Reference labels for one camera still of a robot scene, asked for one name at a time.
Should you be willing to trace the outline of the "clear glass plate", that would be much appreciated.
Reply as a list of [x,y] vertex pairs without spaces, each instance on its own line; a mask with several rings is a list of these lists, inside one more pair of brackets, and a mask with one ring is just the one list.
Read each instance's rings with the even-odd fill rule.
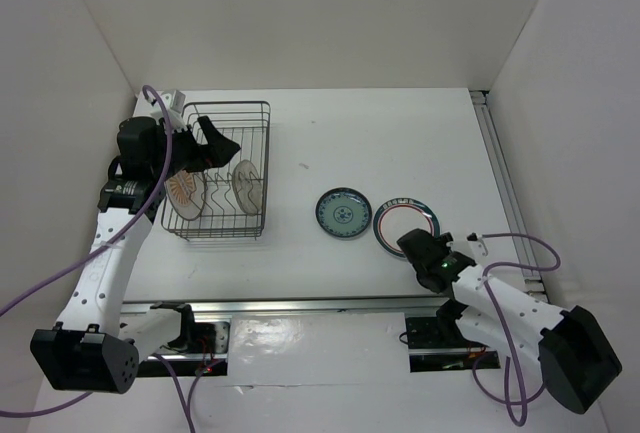
[[262,210],[263,184],[255,165],[249,160],[240,161],[232,173],[232,188],[239,208],[249,216]]

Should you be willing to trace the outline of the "orange sunburst plate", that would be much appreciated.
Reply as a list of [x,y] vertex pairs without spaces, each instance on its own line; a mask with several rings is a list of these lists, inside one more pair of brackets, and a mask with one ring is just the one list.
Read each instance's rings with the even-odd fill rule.
[[193,221],[204,210],[206,183],[202,173],[181,171],[165,182],[168,200],[183,220]]

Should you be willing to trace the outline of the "blue floral plate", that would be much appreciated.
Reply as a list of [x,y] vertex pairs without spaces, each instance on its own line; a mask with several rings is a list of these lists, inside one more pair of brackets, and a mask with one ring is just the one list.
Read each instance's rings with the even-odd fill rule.
[[340,240],[362,236],[373,219],[372,207],[366,196],[348,187],[325,192],[318,199],[314,214],[320,228]]

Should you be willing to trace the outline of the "white plate teal red rim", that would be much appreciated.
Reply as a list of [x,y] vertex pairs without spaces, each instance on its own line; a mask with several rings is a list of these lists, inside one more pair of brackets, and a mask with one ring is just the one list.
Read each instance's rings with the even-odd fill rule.
[[432,236],[439,236],[441,231],[436,214],[419,200],[408,197],[392,198],[383,203],[374,214],[375,239],[383,250],[395,258],[405,258],[397,241],[414,229],[428,231]]

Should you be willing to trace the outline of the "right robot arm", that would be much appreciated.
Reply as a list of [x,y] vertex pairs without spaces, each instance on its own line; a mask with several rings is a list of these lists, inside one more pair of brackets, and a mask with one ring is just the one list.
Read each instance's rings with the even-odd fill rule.
[[454,249],[450,234],[414,229],[397,245],[424,288],[446,297],[436,332],[448,345],[484,344],[539,377],[564,408],[585,413],[620,375],[622,364],[595,316],[581,306],[538,300],[491,273],[482,236],[470,254]]

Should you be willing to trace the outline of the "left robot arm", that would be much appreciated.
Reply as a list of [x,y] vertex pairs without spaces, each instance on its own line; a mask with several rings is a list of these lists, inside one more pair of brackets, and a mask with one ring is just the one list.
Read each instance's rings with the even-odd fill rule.
[[91,258],[51,329],[38,329],[30,351],[50,385],[61,391],[127,392],[139,365],[163,346],[176,352],[196,343],[186,303],[159,302],[136,321],[121,320],[122,304],[140,249],[165,196],[167,179],[227,165],[240,151],[208,118],[167,133],[163,121],[134,117],[117,134],[118,156],[98,203]]

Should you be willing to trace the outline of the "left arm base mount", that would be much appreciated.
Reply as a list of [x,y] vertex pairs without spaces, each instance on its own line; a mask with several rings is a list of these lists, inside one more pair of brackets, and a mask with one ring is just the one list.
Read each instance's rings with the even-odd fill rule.
[[198,317],[188,303],[159,302],[134,329],[142,335],[140,374],[160,376],[165,359],[184,377],[222,377],[228,374],[231,323]]

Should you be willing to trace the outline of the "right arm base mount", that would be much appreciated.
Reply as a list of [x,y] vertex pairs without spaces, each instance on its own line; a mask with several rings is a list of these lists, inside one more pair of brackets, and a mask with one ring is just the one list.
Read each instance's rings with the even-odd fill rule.
[[466,340],[454,324],[436,313],[409,315],[398,340],[407,347],[411,373],[499,369],[498,354]]

